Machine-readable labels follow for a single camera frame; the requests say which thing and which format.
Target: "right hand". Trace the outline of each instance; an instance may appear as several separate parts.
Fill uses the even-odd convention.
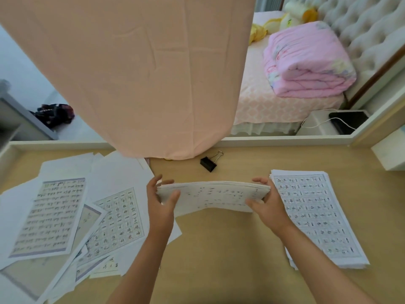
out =
[[[295,227],[288,217],[280,194],[271,179],[256,177],[252,181],[270,186],[270,192],[263,198],[264,204],[254,199],[246,199],[246,204],[259,215],[262,222],[278,237],[286,227]]]

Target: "power cord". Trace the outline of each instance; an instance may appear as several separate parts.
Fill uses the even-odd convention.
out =
[[[339,111],[339,110],[337,110],[337,109],[323,109],[323,110],[317,110],[317,111],[327,111],[327,110]],[[356,128],[353,128],[353,127],[349,126],[346,122],[344,122],[343,120],[341,120],[339,117],[332,117],[332,118],[329,118],[328,120],[325,120],[324,122],[321,122],[321,123],[317,124],[317,125],[314,126],[314,127],[303,127],[302,125],[304,124],[304,122],[306,121],[307,118],[305,118],[304,121],[301,123],[301,128],[312,129],[312,128],[316,128],[316,127],[318,127],[318,126],[320,126],[320,125],[322,125],[322,124],[324,124],[324,123],[326,123],[326,122],[329,122],[331,119],[339,119],[339,120],[340,120],[342,123],[344,123],[347,127],[351,128],[351,129],[353,129],[353,130],[356,130]]]

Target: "hand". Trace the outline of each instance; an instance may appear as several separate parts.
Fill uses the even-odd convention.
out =
[[[162,178],[162,175],[153,177],[146,185],[148,195],[148,213],[149,213],[149,235],[163,236],[169,238],[175,220],[174,209],[177,200],[180,197],[180,191],[175,190],[169,197],[168,201],[163,205],[160,202],[159,196],[156,194],[158,186],[162,184],[172,184],[173,179],[164,180],[161,183],[157,182]]]
[[[252,181],[270,186],[270,192],[263,198],[264,204],[254,199],[246,199],[246,204],[259,215],[262,222],[278,237],[280,237],[285,227],[295,227],[288,217],[280,194],[271,179],[256,177]]]

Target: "folded blanket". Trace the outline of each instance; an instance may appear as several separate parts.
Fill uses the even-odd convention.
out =
[[[263,60],[267,79],[279,97],[335,96],[356,80],[349,56],[323,21],[272,34]]]

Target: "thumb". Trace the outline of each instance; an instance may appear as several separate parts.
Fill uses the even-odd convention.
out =
[[[172,194],[170,194],[169,199],[167,200],[166,204],[172,209],[175,209],[175,206],[177,204],[177,201],[179,200],[180,197],[180,190],[174,190]]]
[[[245,202],[253,211],[259,213],[262,204],[258,203],[255,199],[248,198]]]

